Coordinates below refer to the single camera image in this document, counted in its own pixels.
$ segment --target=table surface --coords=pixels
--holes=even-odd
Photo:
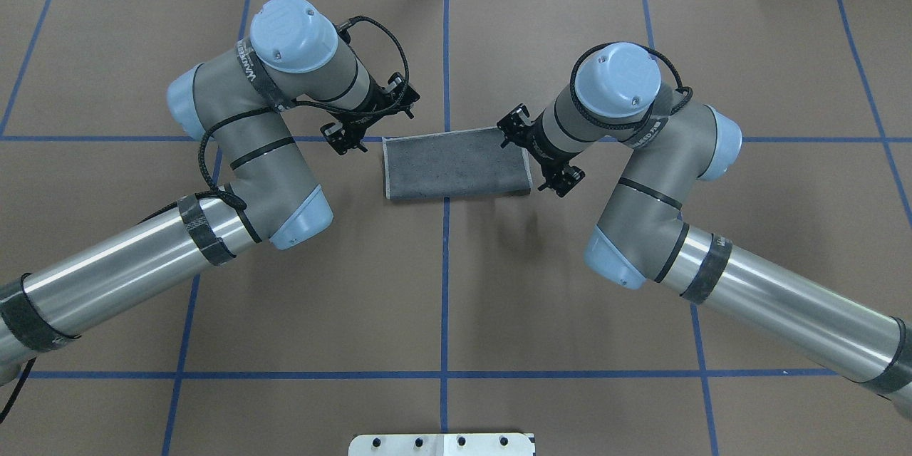
[[[2,1],[7,278],[204,187],[165,89],[265,1]],[[912,0],[309,1],[397,34],[415,119],[385,119],[368,153],[339,157],[318,136],[328,115],[288,113],[332,226],[41,356],[0,452],[344,454],[358,433],[441,430],[533,432],[541,454],[912,452],[885,400],[660,285],[625,290],[584,265],[622,145],[577,158],[586,179],[564,199],[395,204],[377,142],[542,109],[587,48],[648,43],[745,135],[685,219],[909,320],[912,11],[892,6]],[[375,76],[398,69],[377,31],[353,37]]]

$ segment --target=gray towel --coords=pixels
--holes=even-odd
[[[498,128],[383,139],[387,198],[528,193],[529,158],[517,145],[501,148]]]

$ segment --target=light blue joint cap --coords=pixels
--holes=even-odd
[[[710,106],[712,114],[716,117],[716,151],[712,154],[710,166],[700,175],[700,180],[713,181],[725,174],[729,166],[734,164],[740,153],[742,133],[739,125],[721,115],[719,111]]]
[[[597,226],[589,239],[589,245],[586,246],[586,265],[603,277],[628,289],[638,289],[646,282],[646,277],[630,264],[630,261]]]
[[[662,85],[658,64],[634,43],[609,44],[589,56],[576,72],[576,96],[603,118],[643,112]]]
[[[268,66],[307,73],[336,54],[336,27],[306,0],[271,0],[250,23],[250,43]]]
[[[206,132],[196,114],[196,102],[193,102],[193,77],[200,66],[202,64],[196,64],[168,86],[168,110],[172,111],[172,118],[196,141]]]
[[[332,221],[333,210],[329,208],[326,196],[323,196],[323,187],[316,186],[269,241],[278,249],[288,249],[322,232]]]

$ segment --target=white mounting plate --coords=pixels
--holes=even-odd
[[[502,445],[501,439],[507,440]],[[359,435],[348,456],[535,456],[531,433]]]

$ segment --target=metal bracket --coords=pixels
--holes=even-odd
[[[534,456],[531,433],[359,435],[348,456]]]

